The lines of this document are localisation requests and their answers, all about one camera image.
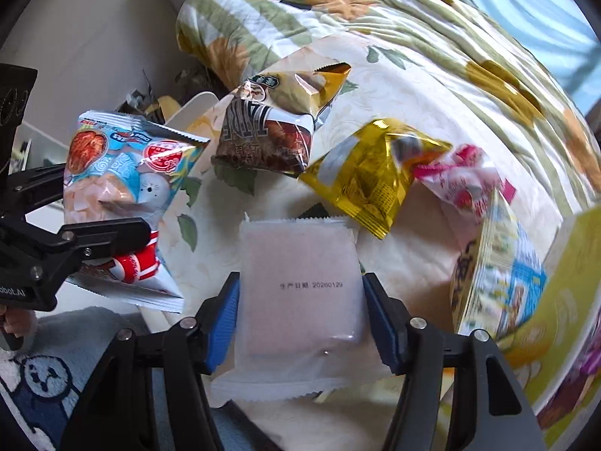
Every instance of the white translucent package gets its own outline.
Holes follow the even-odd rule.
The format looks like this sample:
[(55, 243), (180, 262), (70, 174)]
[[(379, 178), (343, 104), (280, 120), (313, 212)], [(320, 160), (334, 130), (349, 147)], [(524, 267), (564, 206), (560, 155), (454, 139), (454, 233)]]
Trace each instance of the white translucent package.
[(390, 375), (370, 334), (351, 223), (242, 222), (234, 355), (212, 399), (289, 399)]

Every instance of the cartoon face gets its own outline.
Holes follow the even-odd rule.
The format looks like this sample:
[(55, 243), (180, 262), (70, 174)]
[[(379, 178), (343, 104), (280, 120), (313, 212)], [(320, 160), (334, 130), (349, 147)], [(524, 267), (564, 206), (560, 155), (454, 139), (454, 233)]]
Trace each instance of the cartoon face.
[(42, 399), (60, 400), (71, 388), (71, 373), (59, 358), (34, 356), (23, 361), (22, 378), (32, 393)]
[(169, 199), (171, 188), (167, 180), (158, 173), (140, 175), (140, 191), (137, 202), (145, 207), (159, 209)]

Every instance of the wall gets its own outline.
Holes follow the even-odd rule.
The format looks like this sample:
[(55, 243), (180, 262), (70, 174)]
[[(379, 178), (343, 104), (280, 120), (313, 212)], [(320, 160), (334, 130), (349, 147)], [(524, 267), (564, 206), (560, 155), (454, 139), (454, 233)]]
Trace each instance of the wall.
[(32, 0), (0, 50), (0, 61), (37, 68), (25, 121), (63, 144), (77, 116), (112, 110), (134, 89), (157, 95), (194, 60), (175, 42), (169, 0)]

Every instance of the blue snack bag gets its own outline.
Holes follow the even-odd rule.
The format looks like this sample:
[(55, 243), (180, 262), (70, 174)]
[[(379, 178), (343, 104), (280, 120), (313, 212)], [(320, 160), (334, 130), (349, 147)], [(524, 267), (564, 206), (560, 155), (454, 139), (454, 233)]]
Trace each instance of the blue snack bag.
[(110, 298), (181, 312), (183, 297), (157, 250), (158, 225), (210, 140), (117, 113), (89, 111), (78, 125), (65, 166), (65, 223), (142, 217), (151, 240), (137, 253), (89, 261), (71, 280)]

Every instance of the pink snack package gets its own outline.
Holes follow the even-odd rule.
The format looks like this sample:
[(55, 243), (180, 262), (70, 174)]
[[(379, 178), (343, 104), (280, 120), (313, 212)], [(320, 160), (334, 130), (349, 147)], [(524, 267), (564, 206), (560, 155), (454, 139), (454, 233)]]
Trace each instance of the pink snack package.
[(477, 237), (495, 188), (510, 204), (516, 194), (484, 150), (473, 144), (460, 145), (428, 165), (414, 167), (413, 175), (446, 202), (442, 211), (461, 247)]

